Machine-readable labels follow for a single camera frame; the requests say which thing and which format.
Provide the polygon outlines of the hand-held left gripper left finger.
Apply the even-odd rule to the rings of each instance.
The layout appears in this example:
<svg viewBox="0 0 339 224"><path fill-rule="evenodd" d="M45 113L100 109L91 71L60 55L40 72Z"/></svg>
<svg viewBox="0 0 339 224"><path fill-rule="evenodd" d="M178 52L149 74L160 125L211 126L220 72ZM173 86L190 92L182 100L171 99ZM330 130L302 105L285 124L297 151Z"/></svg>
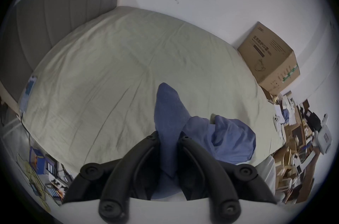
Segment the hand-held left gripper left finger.
<svg viewBox="0 0 339 224"><path fill-rule="evenodd" d="M129 198L150 200L156 188L159 149L159 134L154 131L121 159L85 164L68 187L62 205L99 199L102 220L128 220Z"/></svg>

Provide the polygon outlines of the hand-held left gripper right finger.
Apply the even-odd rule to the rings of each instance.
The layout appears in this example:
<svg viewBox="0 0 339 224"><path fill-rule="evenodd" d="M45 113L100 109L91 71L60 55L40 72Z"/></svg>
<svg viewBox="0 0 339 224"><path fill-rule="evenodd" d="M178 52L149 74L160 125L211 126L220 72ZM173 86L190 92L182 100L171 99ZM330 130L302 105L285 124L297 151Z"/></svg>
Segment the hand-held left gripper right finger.
<svg viewBox="0 0 339 224"><path fill-rule="evenodd" d="M177 160L179 186L185 198L209 198L213 223L234 223L242 212L239 200L277 204L255 167L217 160L184 132L177 142Z"/></svg>

